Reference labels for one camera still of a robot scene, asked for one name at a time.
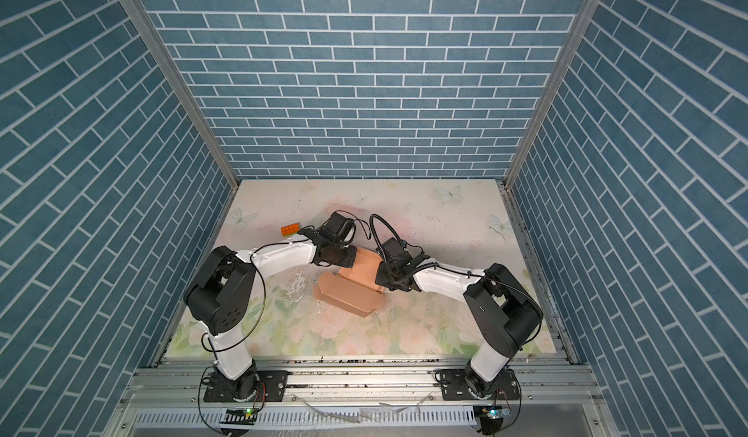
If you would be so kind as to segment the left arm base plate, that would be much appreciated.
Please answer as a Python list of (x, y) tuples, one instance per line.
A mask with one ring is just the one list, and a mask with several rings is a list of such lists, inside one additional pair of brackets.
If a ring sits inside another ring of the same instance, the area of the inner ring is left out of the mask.
[(276, 403), (284, 399), (287, 384), (286, 371), (249, 370), (237, 380), (229, 380), (213, 370), (202, 379), (202, 398), (208, 403)]

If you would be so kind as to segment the pink cardboard paper box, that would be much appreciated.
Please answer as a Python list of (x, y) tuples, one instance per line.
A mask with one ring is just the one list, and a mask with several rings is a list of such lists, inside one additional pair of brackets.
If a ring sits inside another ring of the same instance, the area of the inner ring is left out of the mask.
[(338, 273), (326, 271), (318, 278), (315, 298), (360, 317), (384, 308), (384, 288), (376, 283), (381, 262), (376, 252), (358, 248), (351, 268), (341, 268)]

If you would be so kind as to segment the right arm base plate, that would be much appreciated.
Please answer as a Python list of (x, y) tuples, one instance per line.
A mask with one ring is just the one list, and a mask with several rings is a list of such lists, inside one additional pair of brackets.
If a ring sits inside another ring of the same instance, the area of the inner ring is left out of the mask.
[(518, 379), (510, 368), (504, 368), (489, 382), (467, 369), (438, 369), (434, 371), (434, 379), (444, 401), (512, 401), (521, 397)]

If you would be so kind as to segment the small orange tag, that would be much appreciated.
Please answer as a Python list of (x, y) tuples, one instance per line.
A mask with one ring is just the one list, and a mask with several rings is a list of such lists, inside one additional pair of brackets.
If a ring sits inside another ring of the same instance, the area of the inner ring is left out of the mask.
[(293, 223), (286, 226), (282, 226), (280, 228), (280, 233), (284, 238), (288, 238), (289, 236), (292, 236), (293, 234), (297, 234), (301, 230), (301, 225), (299, 223)]

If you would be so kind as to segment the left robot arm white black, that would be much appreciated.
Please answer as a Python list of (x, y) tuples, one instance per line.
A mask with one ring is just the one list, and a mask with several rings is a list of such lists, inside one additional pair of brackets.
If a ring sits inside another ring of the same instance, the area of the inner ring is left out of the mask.
[(208, 350), (223, 378), (235, 382), (251, 370), (254, 360), (243, 343), (242, 322), (249, 310), (255, 283), (291, 268), (327, 264), (350, 268), (358, 250), (352, 244), (292, 236), (256, 249), (234, 251), (219, 246), (208, 254), (183, 299), (194, 320), (208, 334)]

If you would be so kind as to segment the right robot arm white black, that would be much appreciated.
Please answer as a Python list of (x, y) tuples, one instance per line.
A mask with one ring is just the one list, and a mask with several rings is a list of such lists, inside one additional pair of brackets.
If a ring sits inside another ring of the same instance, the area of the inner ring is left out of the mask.
[(382, 262), (375, 283), (389, 290), (436, 293), (464, 303), (483, 337), (466, 366), (467, 387), (478, 398), (498, 388), (498, 376), (541, 329), (543, 311), (510, 270), (483, 271), (428, 262), (396, 270)]

